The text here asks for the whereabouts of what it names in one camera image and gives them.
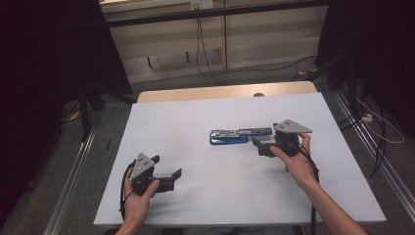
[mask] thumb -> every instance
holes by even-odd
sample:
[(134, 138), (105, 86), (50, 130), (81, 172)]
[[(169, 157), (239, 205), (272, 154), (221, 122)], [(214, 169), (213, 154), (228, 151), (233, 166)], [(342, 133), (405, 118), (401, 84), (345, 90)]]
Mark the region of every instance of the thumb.
[(275, 155), (275, 157), (279, 158), (284, 162), (285, 165), (291, 160), (291, 158), (284, 153), (280, 148), (271, 146), (269, 150)]
[(143, 194), (143, 198), (146, 200), (150, 200), (150, 198), (153, 197), (153, 195), (156, 194), (157, 189), (159, 188), (160, 182), (156, 179), (153, 180), (153, 182), (149, 185), (146, 192)]

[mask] forearm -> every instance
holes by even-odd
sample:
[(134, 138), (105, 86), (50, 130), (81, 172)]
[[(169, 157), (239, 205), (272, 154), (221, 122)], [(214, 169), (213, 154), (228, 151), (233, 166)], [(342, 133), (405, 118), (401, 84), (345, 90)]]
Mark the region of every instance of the forearm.
[(302, 189), (332, 234), (367, 234), (316, 181), (304, 184)]
[(137, 223), (125, 221), (117, 231), (116, 235), (133, 235), (136, 234), (139, 229), (140, 226)]

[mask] finger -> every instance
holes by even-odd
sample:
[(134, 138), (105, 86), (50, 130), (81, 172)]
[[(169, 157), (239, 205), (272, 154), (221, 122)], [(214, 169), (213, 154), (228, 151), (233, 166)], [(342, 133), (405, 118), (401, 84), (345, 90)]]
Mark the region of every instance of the finger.
[(130, 168), (127, 172), (127, 174), (125, 175), (125, 180), (124, 180), (124, 195), (126, 195), (127, 193), (133, 191), (132, 185), (131, 185), (131, 181), (130, 181), (130, 177), (131, 177), (131, 173), (132, 173), (133, 168)]
[(142, 198), (150, 201), (150, 198), (152, 198), (152, 196), (156, 194), (159, 185), (160, 182), (158, 180), (153, 180), (153, 182), (147, 188), (146, 192), (143, 194)]
[(277, 157), (277, 158), (279, 158), (280, 160), (282, 160), (283, 162), (284, 162), (284, 164), (286, 165), (290, 160), (291, 160), (291, 158), (288, 156), (288, 155), (286, 155), (286, 153), (284, 153), (284, 151), (282, 151), (280, 148), (278, 148), (278, 147), (275, 147), (275, 146), (271, 146), (270, 148), (269, 148), (269, 150)]
[(310, 141), (311, 141), (311, 137), (308, 134), (305, 134), (305, 133), (300, 133), (299, 136), (302, 138), (302, 146), (305, 148), (305, 150), (308, 153), (310, 153)]

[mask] white paper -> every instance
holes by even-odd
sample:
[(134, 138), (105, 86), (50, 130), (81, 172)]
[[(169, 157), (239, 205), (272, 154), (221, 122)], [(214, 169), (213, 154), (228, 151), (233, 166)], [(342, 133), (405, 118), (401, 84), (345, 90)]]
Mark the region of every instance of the white paper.
[(312, 129), (311, 157), (332, 198), (357, 221), (385, 220), (324, 98), (316, 93), (133, 105), (94, 224), (122, 224), (121, 178), (139, 153), (161, 156), (156, 177), (183, 170), (174, 191), (152, 199), (148, 225), (308, 223), (311, 203), (280, 160), (259, 156), (252, 142), (209, 144), (213, 129), (272, 127), (285, 119)]

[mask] hand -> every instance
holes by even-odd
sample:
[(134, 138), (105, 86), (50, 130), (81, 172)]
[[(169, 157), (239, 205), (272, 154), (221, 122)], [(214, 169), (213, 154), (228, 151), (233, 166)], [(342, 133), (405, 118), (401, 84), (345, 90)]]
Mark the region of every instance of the hand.
[[(302, 146), (304, 152), (310, 155), (310, 136), (304, 133), (299, 134), (302, 138)], [(294, 178), (300, 188), (307, 183), (316, 181), (312, 171), (311, 163), (302, 153), (298, 153), (293, 157), (286, 155), (280, 148), (272, 146), (269, 150), (280, 160), (284, 162), (288, 172)]]
[[(128, 195), (134, 191), (132, 188), (130, 177), (133, 168), (131, 168), (125, 177), (124, 181), (124, 195)], [(143, 196), (132, 193), (125, 200), (125, 222), (116, 234), (134, 234), (140, 227), (143, 226), (146, 220), (147, 213), (150, 207), (150, 199), (155, 195), (160, 182), (154, 180)]]

